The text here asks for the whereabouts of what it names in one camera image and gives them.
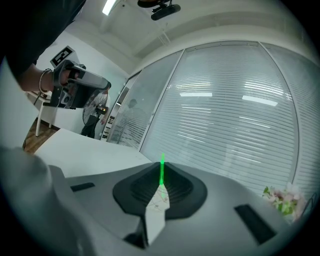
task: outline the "ceiling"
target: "ceiling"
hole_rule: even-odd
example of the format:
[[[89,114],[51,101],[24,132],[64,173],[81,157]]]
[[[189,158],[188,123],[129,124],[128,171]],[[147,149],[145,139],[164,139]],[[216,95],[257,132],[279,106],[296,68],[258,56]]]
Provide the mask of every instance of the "ceiling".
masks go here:
[[[210,27],[254,25],[302,37],[303,28],[278,1],[173,0],[181,11],[158,21],[151,20],[152,9],[140,8],[137,0],[118,0],[108,16],[102,13],[105,3],[106,0],[87,0],[67,31],[127,73],[157,48]]]

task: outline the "black slot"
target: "black slot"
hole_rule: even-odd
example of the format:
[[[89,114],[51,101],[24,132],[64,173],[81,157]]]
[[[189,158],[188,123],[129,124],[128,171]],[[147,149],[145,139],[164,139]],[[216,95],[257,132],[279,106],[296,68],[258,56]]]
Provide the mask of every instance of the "black slot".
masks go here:
[[[250,205],[240,205],[234,208],[251,234],[262,245],[276,235],[269,225],[255,212]]]
[[[127,235],[123,240],[126,242],[145,249],[148,247],[146,222],[140,219],[139,225],[135,233]]]
[[[92,182],[87,182],[87,183],[83,183],[83,184],[70,186],[70,188],[73,192],[77,192],[77,191],[81,191],[81,190],[90,189],[94,186],[95,186],[95,184],[93,184]]]

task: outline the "glass wall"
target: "glass wall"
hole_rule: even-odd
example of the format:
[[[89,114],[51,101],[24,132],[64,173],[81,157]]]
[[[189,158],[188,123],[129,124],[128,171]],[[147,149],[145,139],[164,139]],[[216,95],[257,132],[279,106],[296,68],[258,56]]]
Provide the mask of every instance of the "glass wall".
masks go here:
[[[139,74],[136,74],[135,76],[131,77],[125,87],[123,88],[122,92],[121,92],[121,95],[118,97],[115,105],[113,106],[113,109],[108,117],[108,120],[105,124],[105,128],[104,128],[104,131],[103,131],[103,134],[102,134],[102,138],[101,138],[101,141],[107,141],[108,139],[108,136],[110,134],[110,131],[111,131],[111,128],[112,128],[112,125],[115,121],[115,118],[116,116],[118,115],[118,112],[119,112],[119,109],[123,103],[123,101],[125,100],[129,90],[131,89],[132,85],[135,83],[137,77],[138,77]]]
[[[265,44],[290,87],[299,122],[299,155],[293,183],[310,198],[320,185],[320,69],[290,50]]]
[[[256,42],[186,50],[141,148],[151,161],[230,177],[262,195],[292,182],[298,126],[277,65]]]
[[[180,55],[181,52],[174,53],[142,70],[119,109],[108,142],[138,149]]]

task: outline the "black rubber pad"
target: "black rubber pad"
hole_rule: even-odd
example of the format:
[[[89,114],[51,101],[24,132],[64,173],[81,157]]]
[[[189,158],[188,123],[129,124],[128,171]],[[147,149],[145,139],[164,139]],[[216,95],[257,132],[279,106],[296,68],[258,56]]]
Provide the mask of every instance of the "black rubber pad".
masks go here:
[[[93,184],[92,182],[87,182],[87,183],[83,183],[83,184],[70,186],[70,188],[71,188],[71,190],[73,192],[77,192],[77,191],[81,191],[81,190],[86,190],[86,189],[92,188],[94,186],[95,186],[95,184]]]
[[[146,207],[159,187],[160,163],[119,181],[113,187],[113,197],[127,214],[144,217]],[[170,163],[164,165],[164,186],[168,192],[170,208],[166,220],[187,218],[205,202],[207,188],[198,178]]]
[[[255,212],[250,205],[240,205],[234,208],[259,245],[276,235],[269,225]]]

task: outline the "bracelet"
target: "bracelet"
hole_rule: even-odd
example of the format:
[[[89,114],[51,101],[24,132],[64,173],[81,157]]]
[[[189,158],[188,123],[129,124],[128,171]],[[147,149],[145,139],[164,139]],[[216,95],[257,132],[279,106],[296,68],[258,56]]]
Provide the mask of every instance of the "bracelet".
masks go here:
[[[46,73],[49,73],[49,72],[52,72],[52,69],[47,68],[47,69],[45,69],[45,70],[42,72],[42,74],[41,74],[41,76],[40,76],[40,80],[39,80],[39,91],[40,91],[41,93],[43,93],[43,94],[47,93],[48,90],[43,90],[43,89],[41,88],[42,78],[43,78],[43,76],[44,76]]]

